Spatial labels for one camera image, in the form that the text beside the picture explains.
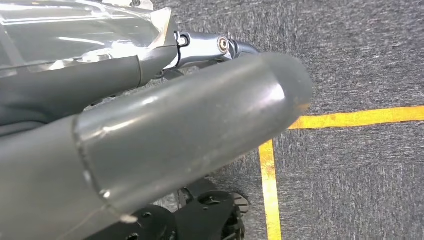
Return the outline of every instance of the chrome bolt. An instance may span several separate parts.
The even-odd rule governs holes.
[[[226,54],[229,49],[228,40],[225,37],[218,38],[218,48],[223,53]]]
[[[178,37],[178,39],[176,41],[178,43],[178,46],[180,46],[180,47],[183,47],[183,46],[185,46],[186,44],[189,43],[189,41],[187,40],[187,38],[185,36]]]

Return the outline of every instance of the yellow floor marking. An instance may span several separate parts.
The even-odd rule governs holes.
[[[282,240],[273,141],[259,147],[268,240]]]
[[[319,116],[301,116],[289,129],[359,127],[409,121],[424,121],[424,106],[396,107]],[[268,240],[282,240],[272,140],[259,147],[259,159]]]
[[[424,121],[424,106],[396,107],[320,116],[301,116],[288,129],[343,128],[409,121]]]

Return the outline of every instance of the clear plastic cover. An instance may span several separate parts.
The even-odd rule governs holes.
[[[162,47],[171,9],[151,11],[92,1],[0,3],[0,77],[145,55]]]

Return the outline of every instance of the black plastic part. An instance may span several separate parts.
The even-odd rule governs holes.
[[[0,137],[78,114],[140,81],[137,56],[42,72],[22,68],[0,78]]]
[[[205,179],[186,189],[197,197],[175,213],[149,205],[133,214],[137,223],[116,223],[86,240],[244,239],[245,227],[231,194],[214,190],[215,185]]]

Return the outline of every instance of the gray carpet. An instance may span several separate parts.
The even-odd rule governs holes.
[[[301,59],[309,115],[424,105],[421,0],[153,0],[182,30],[222,33]],[[424,123],[289,130],[274,140],[288,239],[424,239]],[[213,175],[252,204],[266,240],[258,153]]]

